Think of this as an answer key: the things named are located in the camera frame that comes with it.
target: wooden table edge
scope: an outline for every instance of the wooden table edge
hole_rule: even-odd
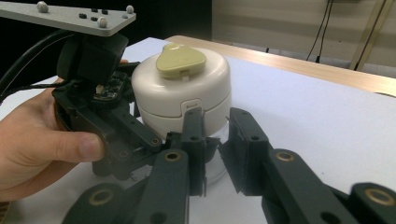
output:
[[[174,35],[165,39],[169,42],[187,45],[193,48],[211,49],[224,56],[242,59],[252,63],[290,71],[300,75],[320,78],[330,82],[364,91],[380,92],[396,96],[396,78],[357,72],[345,68],[321,63],[311,63],[252,49],[243,49],[212,41]]]

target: wire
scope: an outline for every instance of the wire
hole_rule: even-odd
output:
[[[327,9],[329,8],[330,1],[331,1],[331,0],[328,0],[328,1],[327,1],[326,9],[324,10],[323,19],[322,19],[322,22],[321,22],[321,24],[320,24],[317,37],[315,38],[315,42],[314,42],[314,44],[312,45],[312,49],[309,51],[308,57],[306,57],[306,61],[308,61],[309,56],[311,56],[312,50],[314,50],[314,47],[315,47],[315,45],[317,44],[317,41],[318,41],[318,38],[319,38],[319,34],[320,34],[321,28],[322,28],[322,26],[323,26],[323,22],[324,22],[324,20],[326,19]]]
[[[18,87],[15,89],[12,89],[10,91],[7,91],[6,93],[0,95],[0,105],[3,103],[4,100],[9,95],[14,94],[17,91],[27,91],[27,90],[32,90],[32,89],[46,89],[46,88],[57,88],[57,87],[62,87],[69,83],[69,81],[63,81],[63,82],[57,82],[57,83],[51,83],[51,84],[37,84],[37,85],[30,85],[30,86],[22,86]]]
[[[11,67],[3,75],[3,78],[0,80],[0,96],[3,96],[9,85],[11,85],[21,70],[23,70],[23,68],[29,64],[29,62],[32,61],[43,49],[71,35],[73,35],[73,33],[70,31],[59,30],[47,35],[31,48],[26,50],[26,52],[24,52],[22,56],[11,65]]]
[[[320,43],[320,51],[319,51],[319,56],[317,59],[317,63],[319,63],[320,60],[320,56],[321,56],[321,51],[323,49],[323,42],[324,42],[324,36],[326,34],[326,30],[327,30],[327,25],[329,24],[329,19],[330,19],[330,14],[332,12],[332,3],[334,2],[334,0],[332,0],[332,2],[330,3],[330,8],[329,8],[329,13],[327,16],[327,20],[326,20],[326,25],[324,26],[324,30],[323,30],[323,34],[322,34],[322,39],[321,39],[321,43]]]

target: screw hole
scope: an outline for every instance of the screw hole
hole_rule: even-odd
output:
[[[169,152],[165,155],[165,159],[167,161],[178,161],[180,160],[181,155],[176,152]]]
[[[278,152],[276,153],[276,157],[281,161],[293,161],[293,155],[289,154],[288,152]]]
[[[396,204],[395,199],[382,189],[367,189],[364,191],[366,196],[373,202],[385,206],[393,206]]]
[[[99,206],[106,204],[113,199],[114,193],[110,189],[100,189],[90,197],[90,204]]]

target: white table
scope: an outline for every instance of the white table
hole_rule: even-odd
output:
[[[130,62],[159,53],[149,38],[125,50]],[[349,193],[355,183],[396,190],[396,99],[227,57],[233,106],[249,111],[273,147],[297,152],[325,183]],[[19,92],[0,107],[0,119],[38,91]],[[6,223],[61,223],[87,188],[101,178],[82,163],[54,185],[11,205]],[[236,194],[228,175],[191,198],[190,223],[266,223],[261,198]]]

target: finger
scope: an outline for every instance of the finger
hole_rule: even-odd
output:
[[[46,133],[46,141],[36,142],[34,159],[46,161],[98,161],[105,155],[102,140],[94,133]]]

